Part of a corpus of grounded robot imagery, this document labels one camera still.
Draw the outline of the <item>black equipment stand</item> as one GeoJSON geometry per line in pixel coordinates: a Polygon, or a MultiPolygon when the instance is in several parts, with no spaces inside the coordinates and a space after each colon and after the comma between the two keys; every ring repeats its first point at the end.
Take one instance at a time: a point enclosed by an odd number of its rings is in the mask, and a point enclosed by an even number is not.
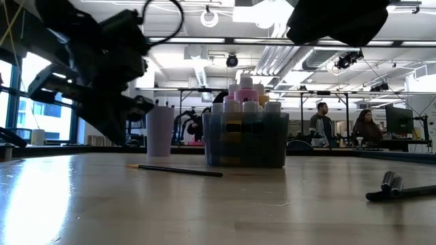
{"type": "Polygon", "coordinates": [[[401,123],[403,127],[403,134],[412,134],[412,140],[403,140],[402,151],[408,152],[409,145],[417,146],[419,144],[426,145],[427,152],[433,151],[433,141],[429,134],[428,116],[418,115],[414,117],[413,111],[403,109],[403,115],[401,117],[401,123]]]}

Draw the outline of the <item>cluttered background workbench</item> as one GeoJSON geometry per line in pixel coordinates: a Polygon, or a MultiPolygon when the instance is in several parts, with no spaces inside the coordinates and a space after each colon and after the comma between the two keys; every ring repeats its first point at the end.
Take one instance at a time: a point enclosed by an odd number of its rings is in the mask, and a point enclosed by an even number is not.
{"type": "Polygon", "coordinates": [[[396,134],[384,134],[378,143],[359,142],[357,137],[351,133],[349,137],[343,137],[337,134],[333,138],[330,148],[355,148],[358,150],[374,150],[374,151],[394,151],[394,152],[432,152],[433,141],[424,139],[412,139],[396,134]]]}

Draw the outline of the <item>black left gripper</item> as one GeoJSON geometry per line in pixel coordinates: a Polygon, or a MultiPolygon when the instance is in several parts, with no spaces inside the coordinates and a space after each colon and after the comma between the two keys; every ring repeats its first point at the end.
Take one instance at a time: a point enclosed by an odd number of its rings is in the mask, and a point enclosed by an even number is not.
{"type": "Polygon", "coordinates": [[[135,106],[137,114],[154,108],[142,95],[134,101],[122,95],[132,80],[147,69],[146,50],[59,50],[56,55],[69,65],[53,63],[35,75],[28,96],[40,102],[54,102],[60,94],[78,102],[77,115],[112,143],[126,143],[125,123],[135,106]]]}

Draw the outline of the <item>translucent grey plastic bin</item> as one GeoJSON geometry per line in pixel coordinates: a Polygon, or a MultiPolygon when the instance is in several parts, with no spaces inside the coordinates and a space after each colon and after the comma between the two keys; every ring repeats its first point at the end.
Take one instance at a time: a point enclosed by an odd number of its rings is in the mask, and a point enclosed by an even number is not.
{"type": "Polygon", "coordinates": [[[211,167],[281,168],[289,114],[208,113],[202,116],[206,164],[211,167]]]}

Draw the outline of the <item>person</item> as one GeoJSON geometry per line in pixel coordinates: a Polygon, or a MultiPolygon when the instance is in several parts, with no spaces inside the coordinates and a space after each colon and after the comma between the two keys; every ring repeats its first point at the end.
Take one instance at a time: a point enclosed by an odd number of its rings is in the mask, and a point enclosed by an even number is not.
{"type": "Polygon", "coordinates": [[[334,127],[331,119],[327,116],[328,105],[320,102],[317,105],[317,113],[309,120],[309,132],[311,145],[314,147],[335,147],[334,127]]]}
{"type": "Polygon", "coordinates": [[[370,110],[360,112],[353,127],[353,134],[355,137],[361,137],[363,144],[379,144],[383,138],[380,128],[372,119],[370,110]]]}

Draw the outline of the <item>white canister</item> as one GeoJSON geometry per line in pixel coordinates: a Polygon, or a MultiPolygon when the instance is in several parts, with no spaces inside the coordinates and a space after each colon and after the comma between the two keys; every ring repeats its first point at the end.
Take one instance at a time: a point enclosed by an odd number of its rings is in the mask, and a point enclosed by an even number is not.
{"type": "Polygon", "coordinates": [[[31,132],[31,145],[32,146],[43,146],[45,144],[45,130],[34,129],[31,132]]]}

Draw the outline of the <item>gold-ferruled black paint brush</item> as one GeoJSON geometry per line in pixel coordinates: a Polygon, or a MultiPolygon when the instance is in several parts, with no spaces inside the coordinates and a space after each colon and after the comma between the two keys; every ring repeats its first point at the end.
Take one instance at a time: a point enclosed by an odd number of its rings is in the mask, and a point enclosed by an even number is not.
{"type": "Polygon", "coordinates": [[[125,165],[125,166],[130,168],[153,170],[159,172],[165,171],[165,172],[172,172],[178,174],[191,174],[197,176],[210,176],[210,177],[218,177],[218,178],[223,177],[222,173],[213,172],[213,171],[199,171],[199,170],[192,170],[192,169],[179,169],[173,167],[158,167],[152,165],[125,165]]]}

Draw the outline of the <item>lilac plastic cup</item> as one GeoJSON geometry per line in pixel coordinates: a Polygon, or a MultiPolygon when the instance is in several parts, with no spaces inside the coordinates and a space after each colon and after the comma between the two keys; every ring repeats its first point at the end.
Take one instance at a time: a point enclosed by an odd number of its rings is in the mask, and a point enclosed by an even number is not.
{"type": "Polygon", "coordinates": [[[146,148],[149,157],[169,157],[174,108],[155,106],[146,115],[146,148]]]}

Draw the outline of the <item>black desktop monitor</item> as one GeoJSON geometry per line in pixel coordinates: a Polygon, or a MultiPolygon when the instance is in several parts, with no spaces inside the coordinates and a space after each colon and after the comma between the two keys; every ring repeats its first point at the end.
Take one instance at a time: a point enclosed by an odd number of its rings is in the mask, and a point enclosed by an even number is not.
{"type": "Polygon", "coordinates": [[[414,115],[412,110],[387,106],[387,132],[395,134],[412,134],[414,130],[414,115]]]}

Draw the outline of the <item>black markers at right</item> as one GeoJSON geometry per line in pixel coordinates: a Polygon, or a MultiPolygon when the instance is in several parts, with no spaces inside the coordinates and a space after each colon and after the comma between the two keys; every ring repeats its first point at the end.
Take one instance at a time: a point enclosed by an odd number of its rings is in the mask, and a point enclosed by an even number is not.
{"type": "Polygon", "coordinates": [[[436,196],[436,185],[402,189],[397,194],[394,194],[393,192],[389,192],[389,191],[379,191],[375,193],[367,193],[365,195],[366,199],[372,202],[411,199],[414,197],[425,197],[425,196],[436,196]]]}

